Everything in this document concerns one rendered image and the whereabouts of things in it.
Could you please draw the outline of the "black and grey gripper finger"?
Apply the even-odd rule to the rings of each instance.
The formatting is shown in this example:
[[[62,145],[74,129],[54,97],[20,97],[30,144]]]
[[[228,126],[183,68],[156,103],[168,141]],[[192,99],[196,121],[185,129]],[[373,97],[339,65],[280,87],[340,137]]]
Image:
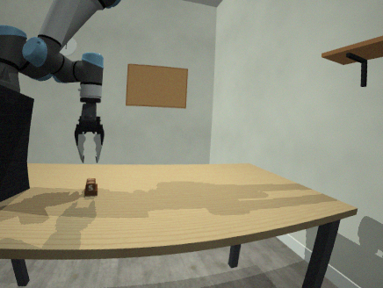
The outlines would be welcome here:
[[[76,139],[77,149],[78,149],[81,161],[83,163],[83,161],[84,161],[84,155],[83,155],[84,147],[83,147],[83,144],[85,142],[86,137],[84,136],[84,133],[79,129],[78,124],[76,124],[75,139]]]
[[[98,160],[99,160],[99,157],[100,157],[100,153],[101,153],[104,137],[105,137],[105,132],[104,132],[104,129],[103,129],[103,125],[100,125],[99,130],[97,131],[97,133],[95,133],[95,136],[93,138],[95,143],[96,143],[96,149],[95,150],[97,152],[97,154],[96,154],[97,163],[98,163]]]

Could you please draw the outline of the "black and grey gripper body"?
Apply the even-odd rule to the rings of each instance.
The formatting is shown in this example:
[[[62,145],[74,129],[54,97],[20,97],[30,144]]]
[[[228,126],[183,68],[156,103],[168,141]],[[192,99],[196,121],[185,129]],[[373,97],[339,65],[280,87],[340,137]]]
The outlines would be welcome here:
[[[101,98],[94,98],[94,97],[80,97],[80,102],[84,102],[86,104],[95,104],[95,102],[99,102],[101,103]],[[93,134],[95,134],[96,131],[99,130],[100,128],[100,117],[97,117],[97,121],[96,121],[96,126],[89,126],[89,127],[82,127],[80,125],[80,122],[81,122],[81,116],[80,116],[80,119],[78,120],[79,121],[79,129],[84,132],[84,134],[86,134],[87,132],[93,132]]]

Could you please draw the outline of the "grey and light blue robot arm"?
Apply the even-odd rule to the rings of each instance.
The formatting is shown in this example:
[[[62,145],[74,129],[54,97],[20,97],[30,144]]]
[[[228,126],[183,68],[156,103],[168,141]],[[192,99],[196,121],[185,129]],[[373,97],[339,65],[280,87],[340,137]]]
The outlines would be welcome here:
[[[0,25],[0,84],[20,92],[18,72],[38,81],[80,82],[80,97],[102,97],[104,57],[83,54],[71,61],[60,51],[98,10],[110,9],[121,0],[54,0],[38,37]],[[96,84],[96,85],[95,85]],[[96,126],[97,105],[83,104],[81,126]]]

